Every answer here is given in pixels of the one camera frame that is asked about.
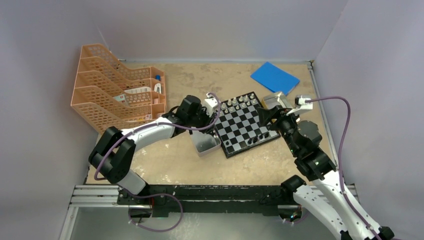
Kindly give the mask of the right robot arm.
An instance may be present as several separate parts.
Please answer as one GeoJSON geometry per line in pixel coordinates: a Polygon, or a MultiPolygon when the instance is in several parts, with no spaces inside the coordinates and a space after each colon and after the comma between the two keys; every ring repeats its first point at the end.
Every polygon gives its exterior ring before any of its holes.
{"type": "Polygon", "coordinates": [[[377,223],[348,190],[334,162],[320,148],[322,136],[317,124],[296,121],[289,109],[275,106],[257,109],[261,126],[281,133],[295,158],[299,172],[323,197],[294,175],[281,184],[280,196],[288,204],[296,202],[316,217],[337,240],[392,240],[394,232],[377,223]]]}

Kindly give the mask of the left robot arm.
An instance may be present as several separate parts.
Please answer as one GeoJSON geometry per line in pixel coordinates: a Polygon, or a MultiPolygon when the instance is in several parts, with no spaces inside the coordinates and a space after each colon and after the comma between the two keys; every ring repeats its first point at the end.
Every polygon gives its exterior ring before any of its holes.
{"type": "Polygon", "coordinates": [[[151,144],[171,139],[185,131],[208,133],[218,121],[221,103],[209,92],[204,100],[187,95],[180,105],[156,120],[127,129],[108,127],[88,157],[96,181],[107,180],[129,192],[138,205],[149,199],[148,183],[131,169],[134,154],[151,144]]]}

